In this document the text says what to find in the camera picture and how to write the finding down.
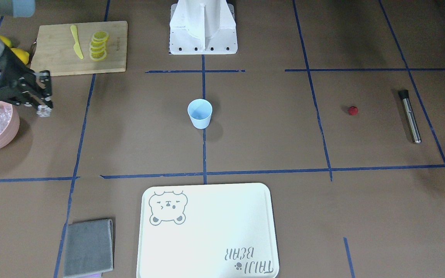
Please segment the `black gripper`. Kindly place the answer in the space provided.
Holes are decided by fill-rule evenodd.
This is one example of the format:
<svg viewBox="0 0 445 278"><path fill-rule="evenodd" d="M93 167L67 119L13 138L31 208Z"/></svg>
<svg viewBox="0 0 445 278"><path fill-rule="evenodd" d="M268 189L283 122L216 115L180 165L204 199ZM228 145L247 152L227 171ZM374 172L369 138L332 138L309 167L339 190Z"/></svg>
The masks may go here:
<svg viewBox="0 0 445 278"><path fill-rule="evenodd" d="M26 78L32 77L35 81L30 85ZM13 105L25 104L34 109L43 105L53 109L52 95L50 71L30 70L11 50L2 52L0 57L0 102Z"/></svg>

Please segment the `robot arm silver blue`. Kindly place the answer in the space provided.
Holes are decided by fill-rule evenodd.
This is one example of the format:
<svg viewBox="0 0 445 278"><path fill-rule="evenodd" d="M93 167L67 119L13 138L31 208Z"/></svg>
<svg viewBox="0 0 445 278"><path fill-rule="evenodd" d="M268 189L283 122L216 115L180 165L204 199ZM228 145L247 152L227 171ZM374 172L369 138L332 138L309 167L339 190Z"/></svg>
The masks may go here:
<svg viewBox="0 0 445 278"><path fill-rule="evenodd" d="M35 13L33 0L0 0L0 15L31 17ZM52 82L49 71L35 72L0 39L0 102L38 109L53 108Z"/></svg>

